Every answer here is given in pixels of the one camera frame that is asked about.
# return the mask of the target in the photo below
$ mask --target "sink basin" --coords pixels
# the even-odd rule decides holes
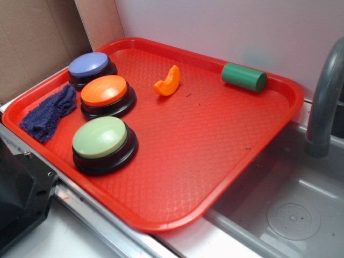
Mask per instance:
[[[289,123],[205,218],[262,257],[343,257],[344,143],[312,158],[305,133]]]

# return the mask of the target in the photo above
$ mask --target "purple towel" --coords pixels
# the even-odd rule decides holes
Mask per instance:
[[[75,88],[70,84],[66,85],[31,110],[19,126],[36,140],[46,143],[54,135],[60,118],[76,108],[75,98]]]

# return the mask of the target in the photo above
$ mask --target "plastic tray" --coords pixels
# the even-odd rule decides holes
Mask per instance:
[[[64,69],[14,101],[4,125],[132,227],[170,231],[201,217],[303,104],[293,81],[268,74],[259,94],[221,80],[226,61],[145,39],[110,43],[106,53],[137,93],[123,121],[137,134],[139,149],[125,168],[106,176],[81,174],[72,159],[74,133],[88,121],[78,109],[62,118],[41,144],[18,124],[68,82]],[[158,96],[153,85],[172,65],[181,71],[177,91]]]

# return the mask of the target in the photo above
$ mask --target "purple button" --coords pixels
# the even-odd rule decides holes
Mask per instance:
[[[68,69],[75,77],[86,77],[103,70],[108,65],[108,56],[101,52],[84,54],[74,59]]]

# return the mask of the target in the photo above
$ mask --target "faucet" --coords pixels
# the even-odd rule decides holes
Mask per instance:
[[[306,132],[305,153],[309,156],[325,157],[331,134],[344,134],[343,85],[344,37],[332,47],[319,77]]]

